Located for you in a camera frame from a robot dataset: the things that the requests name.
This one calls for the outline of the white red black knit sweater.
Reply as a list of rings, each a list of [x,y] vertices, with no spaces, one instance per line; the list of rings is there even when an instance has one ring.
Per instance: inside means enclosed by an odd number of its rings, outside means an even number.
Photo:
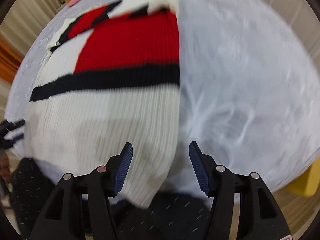
[[[68,18],[47,46],[24,155],[53,181],[133,159],[122,198],[146,209],[172,165],[180,109],[179,0],[118,0]]]

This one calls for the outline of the yellow object on floor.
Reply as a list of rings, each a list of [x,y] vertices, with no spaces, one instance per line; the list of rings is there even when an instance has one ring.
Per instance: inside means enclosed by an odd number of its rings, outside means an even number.
[[[319,180],[320,158],[317,158],[303,174],[291,181],[286,189],[291,194],[312,197],[318,190]]]

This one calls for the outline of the grey butterfly bedspread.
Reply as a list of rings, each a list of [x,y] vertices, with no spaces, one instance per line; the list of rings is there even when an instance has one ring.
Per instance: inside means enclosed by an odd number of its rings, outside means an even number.
[[[118,0],[64,8],[27,53],[7,105],[24,119],[48,43],[68,18]],[[188,147],[271,191],[319,156],[319,78],[287,23],[262,0],[179,0],[180,109],[176,152],[159,190],[203,198]]]

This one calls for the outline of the cream and orange curtain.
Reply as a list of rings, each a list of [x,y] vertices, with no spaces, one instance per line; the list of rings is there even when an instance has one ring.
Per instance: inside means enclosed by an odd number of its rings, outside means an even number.
[[[1,23],[1,79],[12,83],[40,32],[65,0],[16,0]]]

